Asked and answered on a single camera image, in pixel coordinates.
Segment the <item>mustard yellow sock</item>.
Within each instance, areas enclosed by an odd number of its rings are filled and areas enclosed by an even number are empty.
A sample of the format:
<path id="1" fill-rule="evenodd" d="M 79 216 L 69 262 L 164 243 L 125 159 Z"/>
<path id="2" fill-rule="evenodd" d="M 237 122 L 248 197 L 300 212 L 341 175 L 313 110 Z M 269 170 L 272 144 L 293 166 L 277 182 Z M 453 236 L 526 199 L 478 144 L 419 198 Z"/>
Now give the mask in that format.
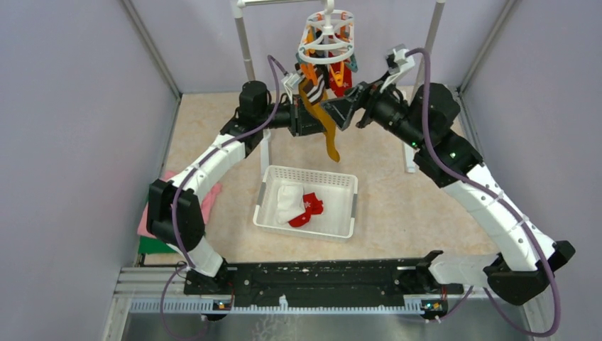
<path id="1" fill-rule="evenodd" d="M 321 103 L 328 99 L 324 76 L 320 75 L 317 78 L 316 85 L 313 83 L 313 81 L 303 76 L 298 85 L 298 92 L 301 96 L 305 109 L 311 114 L 312 117 L 317 119 L 325 129 L 324 136 L 328 156 L 334 162 L 340 162 L 340 155 L 336 149 L 335 143 L 336 124 L 328 115 L 328 113 L 321 107 Z"/>

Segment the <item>white plastic clip hanger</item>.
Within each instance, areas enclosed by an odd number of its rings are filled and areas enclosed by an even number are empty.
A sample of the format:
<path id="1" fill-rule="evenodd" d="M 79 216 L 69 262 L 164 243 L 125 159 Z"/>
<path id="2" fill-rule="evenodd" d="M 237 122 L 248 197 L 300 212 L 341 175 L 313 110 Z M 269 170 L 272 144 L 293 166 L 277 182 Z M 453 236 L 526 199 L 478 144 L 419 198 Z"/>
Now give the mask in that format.
<path id="1" fill-rule="evenodd" d="M 355 53 L 355 15 L 323 1 L 324 9 L 307 17 L 297 47 L 301 64 L 331 65 L 346 62 Z"/>

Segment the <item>white sock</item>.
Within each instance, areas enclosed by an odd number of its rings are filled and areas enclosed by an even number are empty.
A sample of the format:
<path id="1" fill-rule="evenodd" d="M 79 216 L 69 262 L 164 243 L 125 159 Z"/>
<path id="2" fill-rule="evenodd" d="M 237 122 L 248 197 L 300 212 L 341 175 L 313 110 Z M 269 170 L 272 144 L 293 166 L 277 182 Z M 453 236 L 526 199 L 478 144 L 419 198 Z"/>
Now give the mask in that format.
<path id="1" fill-rule="evenodd" d="M 305 212 L 304 190 L 301 185 L 282 185 L 278 189 L 275 218 L 278 224 L 287 224 Z"/>

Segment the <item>red snowflake sock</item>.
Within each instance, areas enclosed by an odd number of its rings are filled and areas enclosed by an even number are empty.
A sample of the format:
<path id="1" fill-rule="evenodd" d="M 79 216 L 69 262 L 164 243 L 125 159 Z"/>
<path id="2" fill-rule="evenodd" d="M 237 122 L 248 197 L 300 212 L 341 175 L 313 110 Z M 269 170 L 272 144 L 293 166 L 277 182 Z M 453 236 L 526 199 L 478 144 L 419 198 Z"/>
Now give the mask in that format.
<path id="1" fill-rule="evenodd" d="M 353 87 L 352 72 L 345 62 L 329 65 L 329 88 L 336 97 L 344 95 L 345 91 Z"/>
<path id="2" fill-rule="evenodd" d="M 310 222 L 312 216 L 321 215 L 324 212 L 324 203 L 316 196 L 315 193 L 304 194 L 303 204 L 305 212 L 288 222 L 288 224 L 293 228 L 305 226 Z"/>

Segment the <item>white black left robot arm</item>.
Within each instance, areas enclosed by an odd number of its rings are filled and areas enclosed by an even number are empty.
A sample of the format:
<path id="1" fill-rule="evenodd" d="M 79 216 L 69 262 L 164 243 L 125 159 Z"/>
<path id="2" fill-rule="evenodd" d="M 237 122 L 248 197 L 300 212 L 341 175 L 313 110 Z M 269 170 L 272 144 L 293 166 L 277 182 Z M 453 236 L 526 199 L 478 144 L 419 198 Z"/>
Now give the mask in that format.
<path id="1" fill-rule="evenodd" d="M 304 110 L 308 122 L 315 123 L 318 132 L 324 131 L 327 115 L 319 104 L 327 98 L 323 79 L 303 79 L 296 95 L 284 92 L 276 97 L 265 83 L 246 82 L 233 116 L 213 144 L 183 172 L 150 184 L 143 226 L 185 257 L 188 269 L 201 275 L 200 283 L 210 293 L 222 292 L 228 276 L 225 260 L 205 237 L 201 201 L 230 168 L 254 151 L 265 130 L 293 130 L 302 122 L 300 111 Z"/>

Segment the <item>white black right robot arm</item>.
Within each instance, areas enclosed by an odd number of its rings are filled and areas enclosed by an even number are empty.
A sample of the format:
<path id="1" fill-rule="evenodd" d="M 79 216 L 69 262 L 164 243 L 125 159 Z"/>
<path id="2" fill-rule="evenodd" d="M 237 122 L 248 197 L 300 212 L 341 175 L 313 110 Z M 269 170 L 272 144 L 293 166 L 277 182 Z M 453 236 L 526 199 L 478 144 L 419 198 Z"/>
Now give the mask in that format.
<path id="1" fill-rule="evenodd" d="M 496 244 L 488 255 L 435 251 L 416 273 L 418 287 L 434 293 L 444 284 L 485 288 L 513 305 L 544 291 L 559 300 L 555 272 L 574 255 L 567 241 L 555 241 L 524 215 L 493 178 L 482 155 L 451 128 L 460 106 L 439 83 L 419 87 L 407 101 L 394 86 L 361 84 L 321 107 L 340 129 L 363 110 L 358 127 L 377 123 L 415 150 L 414 161 L 428 178 L 454 198 Z"/>

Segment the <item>orange clothespin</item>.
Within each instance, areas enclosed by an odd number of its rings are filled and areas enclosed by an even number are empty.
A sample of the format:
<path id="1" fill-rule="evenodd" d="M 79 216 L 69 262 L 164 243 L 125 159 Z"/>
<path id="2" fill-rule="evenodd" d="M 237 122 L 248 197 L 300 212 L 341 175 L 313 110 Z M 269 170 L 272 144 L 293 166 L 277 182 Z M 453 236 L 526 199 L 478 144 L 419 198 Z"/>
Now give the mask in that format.
<path id="1" fill-rule="evenodd" d="M 303 75 L 315 86 L 318 85 L 318 76 L 315 66 L 311 63 L 299 62 Z"/>

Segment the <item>white plastic basket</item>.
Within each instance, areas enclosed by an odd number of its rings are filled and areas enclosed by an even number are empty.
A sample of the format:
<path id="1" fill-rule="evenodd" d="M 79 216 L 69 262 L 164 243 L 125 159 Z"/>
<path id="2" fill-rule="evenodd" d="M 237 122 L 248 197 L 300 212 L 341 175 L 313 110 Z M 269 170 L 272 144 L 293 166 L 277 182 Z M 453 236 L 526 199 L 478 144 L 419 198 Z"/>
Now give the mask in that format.
<path id="1" fill-rule="evenodd" d="M 354 233 L 357 192 L 354 175 L 269 166 L 253 223 L 266 232 L 347 242 Z"/>

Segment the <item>white metal drying rack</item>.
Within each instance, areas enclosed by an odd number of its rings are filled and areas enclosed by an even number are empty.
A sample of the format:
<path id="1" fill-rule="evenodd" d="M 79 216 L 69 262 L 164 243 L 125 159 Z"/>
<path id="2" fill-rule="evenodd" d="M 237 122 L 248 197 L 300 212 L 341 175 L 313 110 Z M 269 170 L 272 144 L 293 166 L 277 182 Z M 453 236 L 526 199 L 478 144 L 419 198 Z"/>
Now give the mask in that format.
<path id="1" fill-rule="evenodd" d="M 291 4 L 291 3 L 302 3 L 302 1 L 230 1 L 231 12 L 234 17 L 234 23 L 236 24 L 236 32 L 238 35 L 239 43 L 241 46 L 243 63 L 246 71 L 248 80 L 255 80 L 255 70 L 253 67 L 253 60 L 251 57 L 251 48 L 248 42 L 243 9 L 250 6 L 267 6 L 272 4 Z M 427 51 L 432 51 L 432 46 L 438 31 L 439 23 L 443 14 L 444 6 L 446 1 L 432 1 L 434 4 L 434 11 L 432 19 L 429 23 L 429 30 L 427 34 L 427 40 L 425 42 L 425 48 Z M 265 131 L 263 133 L 263 139 L 260 143 L 261 157 L 260 157 L 260 170 L 261 175 L 264 175 L 267 167 L 271 164 L 271 150 L 270 150 L 270 137 L 271 133 Z"/>

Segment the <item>pink cloth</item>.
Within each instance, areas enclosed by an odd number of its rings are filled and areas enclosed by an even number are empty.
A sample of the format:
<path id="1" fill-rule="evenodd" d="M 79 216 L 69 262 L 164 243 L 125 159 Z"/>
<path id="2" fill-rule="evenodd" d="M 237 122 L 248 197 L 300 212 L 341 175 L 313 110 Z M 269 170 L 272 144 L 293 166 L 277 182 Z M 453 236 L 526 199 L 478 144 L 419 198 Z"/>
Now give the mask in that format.
<path id="1" fill-rule="evenodd" d="M 209 223 L 209 218 L 211 215 L 212 208 L 216 202 L 218 195 L 220 194 L 222 189 L 221 183 L 216 183 L 212 189 L 205 195 L 205 197 L 200 202 L 200 210 L 202 213 L 202 218 L 205 226 Z M 136 233 L 138 236 L 147 237 L 151 239 L 155 239 L 155 236 L 148 232 L 147 230 L 147 219 L 148 219 L 148 205 L 144 207 L 143 214 L 141 216 L 141 220 L 138 224 Z"/>

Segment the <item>green cloth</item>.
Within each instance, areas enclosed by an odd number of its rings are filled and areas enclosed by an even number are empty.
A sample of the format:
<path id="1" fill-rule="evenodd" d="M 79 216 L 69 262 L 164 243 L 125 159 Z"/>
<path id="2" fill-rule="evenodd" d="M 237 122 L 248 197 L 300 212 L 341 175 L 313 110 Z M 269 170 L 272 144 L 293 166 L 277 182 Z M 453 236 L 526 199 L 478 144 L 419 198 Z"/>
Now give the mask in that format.
<path id="1" fill-rule="evenodd" d="M 139 237 L 139 245 L 138 245 L 138 253 L 139 254 L 174 254 L 174 253 L 176 253 L 176 251 L 158 239 L 140 236 Z"/>

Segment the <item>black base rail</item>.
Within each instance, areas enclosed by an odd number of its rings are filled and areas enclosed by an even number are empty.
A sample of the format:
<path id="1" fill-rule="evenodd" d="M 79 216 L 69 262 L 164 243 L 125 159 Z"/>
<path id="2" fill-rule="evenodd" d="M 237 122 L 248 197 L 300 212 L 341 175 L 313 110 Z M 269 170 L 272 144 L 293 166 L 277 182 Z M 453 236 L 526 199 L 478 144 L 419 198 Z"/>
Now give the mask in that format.
<path id="1" fill-rule="evenodd" d="M 441 285 L 420 258 L 345 261 L 226 263 L 214 277 L 189 271 L 184 293 L 224 295 L 237 308 L 401 307 L 409 295 L 462 294 L 461 284 Z"/>

